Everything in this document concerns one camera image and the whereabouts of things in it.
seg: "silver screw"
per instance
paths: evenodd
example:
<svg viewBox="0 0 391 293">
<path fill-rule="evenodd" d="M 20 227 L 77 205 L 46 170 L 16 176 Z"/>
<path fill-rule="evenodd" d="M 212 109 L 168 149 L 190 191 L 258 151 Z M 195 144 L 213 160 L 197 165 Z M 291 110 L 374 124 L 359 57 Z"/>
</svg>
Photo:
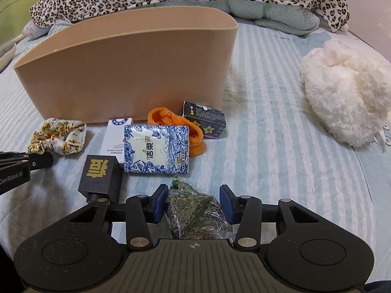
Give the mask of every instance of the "silver screw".
<svg viewBox="0 0 391 293">
<path fill-rule="evenodd" d="M 257 244 L 254 238 L 244 237 L 238 240 L 238 245 L 244 248 L 251 248 Z"/>
<path fill-rule="evenodd" d="M 149 240 L 144 237 L 135 237 L 130 241 L 130 244 L 134 247 L 145 247 L 149 244 Z"/>
</svg>

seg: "blue circular logo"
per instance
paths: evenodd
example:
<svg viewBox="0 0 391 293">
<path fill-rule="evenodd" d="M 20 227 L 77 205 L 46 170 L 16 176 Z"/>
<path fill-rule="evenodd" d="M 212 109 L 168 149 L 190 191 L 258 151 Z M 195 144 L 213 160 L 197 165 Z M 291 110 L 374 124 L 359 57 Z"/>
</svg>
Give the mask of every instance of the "blue circular logo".
<svg viewBox="0 0 391 293">
<path fill-rule="evenodd" d="M 128 120 L 129 118 L 123 118 L 123 119 L 113 119 L 111 121 L 114 125 L 123 125 Z"/>
</svg>

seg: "fluffy white object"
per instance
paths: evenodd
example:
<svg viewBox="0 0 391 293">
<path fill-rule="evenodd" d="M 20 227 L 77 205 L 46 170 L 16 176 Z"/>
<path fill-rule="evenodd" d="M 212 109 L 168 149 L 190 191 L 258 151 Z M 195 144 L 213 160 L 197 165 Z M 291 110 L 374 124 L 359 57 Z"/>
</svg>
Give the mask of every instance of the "fluffy white object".
<svg viewBox="0 0 391 293">
<path fill-rule="evenodd" d="M 391 110 L 391 66 L 360 56 L 337 39 L 304 56 L 302 81 L 314 112 L 336 140 L 373 141 Z"/>
</svg>

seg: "plastic bag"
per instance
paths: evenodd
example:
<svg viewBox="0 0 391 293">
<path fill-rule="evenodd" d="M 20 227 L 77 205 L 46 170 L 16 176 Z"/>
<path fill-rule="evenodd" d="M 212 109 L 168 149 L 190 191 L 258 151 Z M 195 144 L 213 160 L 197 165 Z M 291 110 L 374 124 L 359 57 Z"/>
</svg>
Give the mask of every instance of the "plastic bag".
<svg viewBox="0 0 391 293">
<path fill-rule="evenodd" d="M 173 239 L 234 241 L 232 225 L 227 223 L 216 198 L 198 192 L 175 176 L 169 190 L 167 218 Z"/>
</svg>

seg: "blue floral pattern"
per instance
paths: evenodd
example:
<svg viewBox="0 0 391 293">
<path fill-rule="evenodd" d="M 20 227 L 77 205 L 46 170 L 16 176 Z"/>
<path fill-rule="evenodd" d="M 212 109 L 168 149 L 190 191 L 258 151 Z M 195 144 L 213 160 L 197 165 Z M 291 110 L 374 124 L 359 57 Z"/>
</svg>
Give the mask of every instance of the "blue floral pattern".
<svg viewBox="0 0 391 293">
<path fill-rule="evenodd" d="M 136 132 L 146 132 L 145 137 L 164 140 L 166 155 L 164 164 L 154 164 L 151 160 L 134 159 L 136 140 L 141 139 Z M 124 169 L 133 173 L 187 174 L 189 158 L 189 128 L 187 126 L 126 125 L 124 130 Z"/>
</svg>

